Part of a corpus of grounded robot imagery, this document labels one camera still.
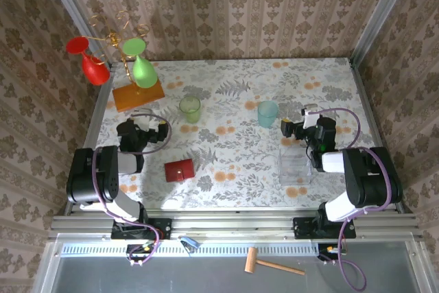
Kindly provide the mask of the green translucent plastic cup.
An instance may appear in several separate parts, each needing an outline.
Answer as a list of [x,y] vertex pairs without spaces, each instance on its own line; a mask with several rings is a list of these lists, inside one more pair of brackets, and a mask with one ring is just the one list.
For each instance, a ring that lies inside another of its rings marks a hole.
[[190,124],[195,124],[200,120],[201,102],[196,96],[188,95],[182,98],[179,109]]

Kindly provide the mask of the wooden mallet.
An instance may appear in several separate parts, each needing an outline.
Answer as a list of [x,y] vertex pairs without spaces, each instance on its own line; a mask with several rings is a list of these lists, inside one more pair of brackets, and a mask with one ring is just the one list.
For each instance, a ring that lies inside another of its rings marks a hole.
[[283,265],[280,265],[277,263],[257,259],[257,253],[258,253],[258,250],[255,247],[250,247],[248,249],[248,254],[246,257],[246,264],[244,267],[245,272],[253,274],[255,272],[256,265],[261,265],[261,266],[266,266],[269,268],[273,268],[273,269],[282,270],[282,271],[290,272],[293,274],[305,276],[305,271],[303,271],[303,270],[299,270],[299,269],[283,266]]

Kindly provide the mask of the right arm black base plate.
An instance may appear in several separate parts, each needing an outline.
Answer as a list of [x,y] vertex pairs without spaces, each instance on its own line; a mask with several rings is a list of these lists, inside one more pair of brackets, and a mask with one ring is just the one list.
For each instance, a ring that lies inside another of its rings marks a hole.
[[324,221],[318,224],[316,218],[293,218],[292,229],[296,239],[337,239],[342,227],[341,222]]

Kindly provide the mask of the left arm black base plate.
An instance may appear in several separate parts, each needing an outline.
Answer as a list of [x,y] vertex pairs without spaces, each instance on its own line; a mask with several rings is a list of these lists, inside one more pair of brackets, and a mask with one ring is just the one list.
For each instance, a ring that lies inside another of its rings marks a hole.
[[[170,239],[172,220],[170,218],[149,218],[147,223],[153,226],[160,239]],[[155,233],[143,226],[113,222],[111,239],[155,239]]]

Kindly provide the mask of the aluminium table side rail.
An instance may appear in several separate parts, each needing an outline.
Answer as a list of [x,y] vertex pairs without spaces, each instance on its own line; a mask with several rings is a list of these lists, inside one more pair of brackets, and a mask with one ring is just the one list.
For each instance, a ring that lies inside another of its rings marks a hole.
[[98,200],[92,178],[92,157],[97,146],[100,128],[106,111],[109,95],[112,91],[116,66],[110,67],[109,80],[101,85],[94,107],[92,118],[86,134],[84,145],[73,155],[67,183],[66,195],[68,203],[64,211],[69,215],[74,204],[93,203]]
[[398,204],[403,197],[401,180],[391,156],[383,145],[364,84],[357,67],[349,67],[353,74],[366,121],[371,129],[374,145],[371,148],[357,146],[345,151],[345,174],[350,202],[358,209],[354,215],[381,211],[389,204]]

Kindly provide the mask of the red plastic wine glass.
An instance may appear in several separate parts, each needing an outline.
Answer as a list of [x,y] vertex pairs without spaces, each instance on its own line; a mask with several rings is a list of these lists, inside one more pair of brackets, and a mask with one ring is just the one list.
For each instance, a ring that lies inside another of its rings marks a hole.
[[98,58],[87,53],[88,38],[78,36],[72,38],[66,45],[66,51],[72,55],[82,56],[82,70],[92,85],[101,86],[110,78],[110,71]]

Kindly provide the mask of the red leather card holder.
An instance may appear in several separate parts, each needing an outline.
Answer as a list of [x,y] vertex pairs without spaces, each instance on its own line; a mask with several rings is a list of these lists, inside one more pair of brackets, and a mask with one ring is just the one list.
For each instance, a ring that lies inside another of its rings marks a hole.
[[167,182],[180,182],[195,176],[193,161],[191,159],[184,159],[166,163],[165,179]]

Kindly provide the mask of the aluminium table edge rail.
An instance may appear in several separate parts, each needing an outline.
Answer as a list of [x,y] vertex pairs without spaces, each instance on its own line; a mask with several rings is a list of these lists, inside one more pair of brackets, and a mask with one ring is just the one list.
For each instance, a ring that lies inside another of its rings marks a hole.
[[[200,242],[290,242],[294,239],[294,218],[313,217],[313,209],[151,209],[151,218],[170,218],[171,237],[187,235]],[[102,212],[74,207],[68,215],[54,217],[49,238],[110,239],[112,219]],[[415,215],[395,209],[369,213],[354,221],[361,242],[419,241],[423,232]]]

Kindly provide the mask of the clear acrylic card stand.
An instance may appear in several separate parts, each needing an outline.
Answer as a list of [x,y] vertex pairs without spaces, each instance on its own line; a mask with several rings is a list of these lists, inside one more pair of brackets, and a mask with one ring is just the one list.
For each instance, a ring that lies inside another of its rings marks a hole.
[[311,162],[304,148],[280,151],[278,174],[280,184],[286,186],[307,186],[311,181]]

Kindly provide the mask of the blue translucent plastic cup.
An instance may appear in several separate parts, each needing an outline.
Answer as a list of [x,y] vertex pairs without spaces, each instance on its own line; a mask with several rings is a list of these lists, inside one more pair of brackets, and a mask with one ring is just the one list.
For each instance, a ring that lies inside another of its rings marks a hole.
[[263,128],[269,128],[278,115],[278,106],[273,101],[263,101],[258,105],[258,122]]

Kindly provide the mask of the blue white clip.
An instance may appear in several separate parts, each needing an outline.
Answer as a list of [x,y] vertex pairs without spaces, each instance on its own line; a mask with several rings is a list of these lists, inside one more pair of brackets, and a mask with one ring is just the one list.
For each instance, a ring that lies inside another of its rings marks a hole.
[[195,250],[199,249],[200,243],[188,236],[180,236],[178,238],[180,243],[184,246],[189,254],[193,253]]

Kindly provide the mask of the green plastic wine glass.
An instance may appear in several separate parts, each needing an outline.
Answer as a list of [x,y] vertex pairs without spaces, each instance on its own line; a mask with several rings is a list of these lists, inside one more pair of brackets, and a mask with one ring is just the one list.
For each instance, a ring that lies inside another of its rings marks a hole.
[[145,49],[146,43],[141,38],[127,40],[122,48],[125,55],[134,57],[132,73],[137,86],[142,89],[153,87],[158,81],[154,66],[142,56]]

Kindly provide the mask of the orange wooden rack base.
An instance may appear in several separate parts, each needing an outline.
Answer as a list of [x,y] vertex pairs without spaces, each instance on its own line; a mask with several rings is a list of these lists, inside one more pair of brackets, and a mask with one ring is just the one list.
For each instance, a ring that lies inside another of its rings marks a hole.
[[165,96],[159,80],[154,86],[147,89],[138,87],[136,84],[119,87],[112,90],[112,95],[118,112],[132,110]]

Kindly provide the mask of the grey metal shelf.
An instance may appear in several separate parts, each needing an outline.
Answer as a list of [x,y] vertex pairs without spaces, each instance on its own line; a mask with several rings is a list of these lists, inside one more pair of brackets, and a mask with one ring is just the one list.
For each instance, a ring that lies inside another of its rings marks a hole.
[[257,266],[244,271],[245,257],[155,257],[133,266],[127,257],[62,257],[68,243],[102,239],[56,238],[43,253],[32,293],[439,293],[439,279],[422,242],[348,243],[345,265],[317,257],[260,256],[305,271],[305,276]]

